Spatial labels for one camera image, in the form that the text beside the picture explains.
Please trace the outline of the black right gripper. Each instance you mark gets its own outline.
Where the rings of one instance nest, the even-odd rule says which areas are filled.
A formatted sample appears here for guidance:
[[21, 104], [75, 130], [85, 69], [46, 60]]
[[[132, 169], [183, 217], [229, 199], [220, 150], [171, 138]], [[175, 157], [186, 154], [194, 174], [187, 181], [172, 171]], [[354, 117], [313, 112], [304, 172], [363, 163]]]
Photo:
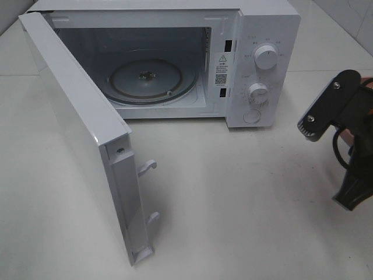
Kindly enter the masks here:
[[366, 134], [354, 137], [350, 170], [333, 200], [348, 211], [372, 196], [372, 116], [364, 119]]

